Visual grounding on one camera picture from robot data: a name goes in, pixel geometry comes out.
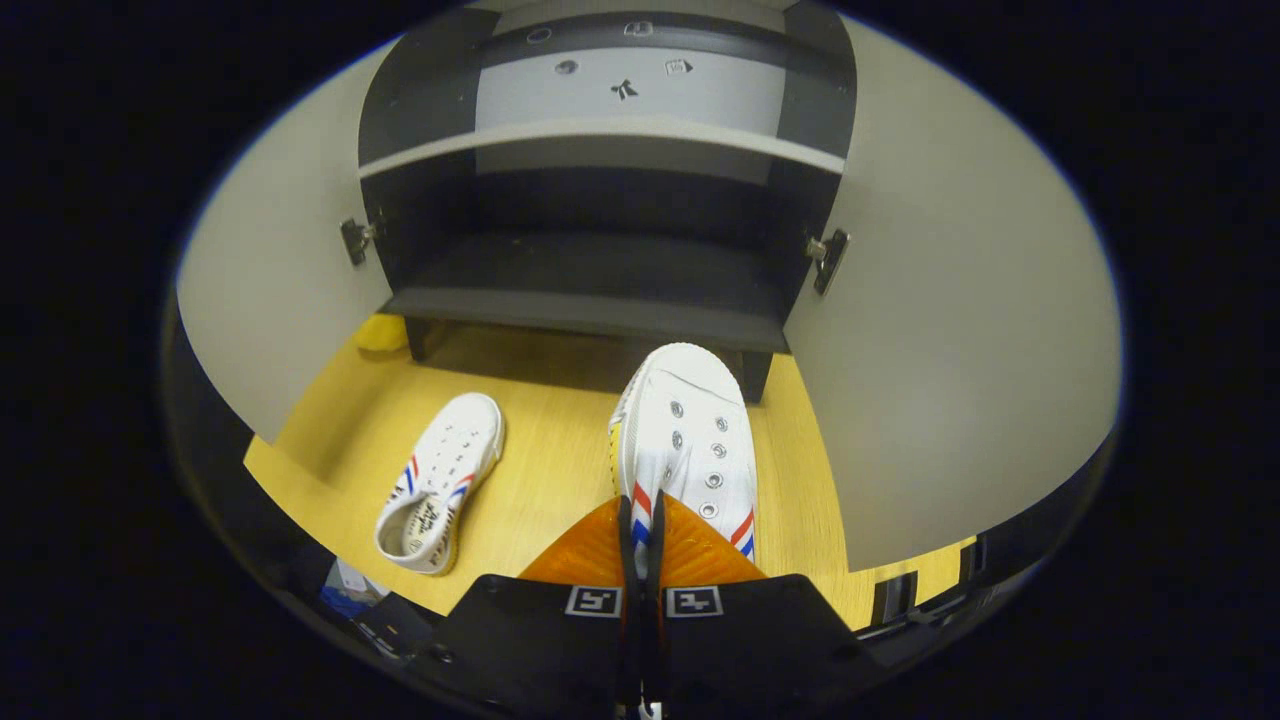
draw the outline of open cabinet door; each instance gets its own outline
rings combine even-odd
[[[860,570],[1064,483],[1115,425],[1123,361],[1106,254],[1050,158],[942,68],[845,24],[858,106],[823,237],[849,245],[826,295],[810,269],[785,333]]]
[[[201,366],[268,442],[390,297],[376,249],[353,264],[339,225],[367,222],[360,114],[393,45],[326,81],[248,147],[196,222],[178,269],[178,307]]]

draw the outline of white sneaker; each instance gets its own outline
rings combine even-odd
[[[453,568],[458,515],[502,457],[503,430],[488,395],[460,395],[440,410],[378,518],[374,544],[388,560],[428,575]]]
[[[618,489],[632,501],[641,578],[659,489],[755,561],[755,445],[742,391],[719,357],[687,343],[649,354],[609,419],[609,442]]]

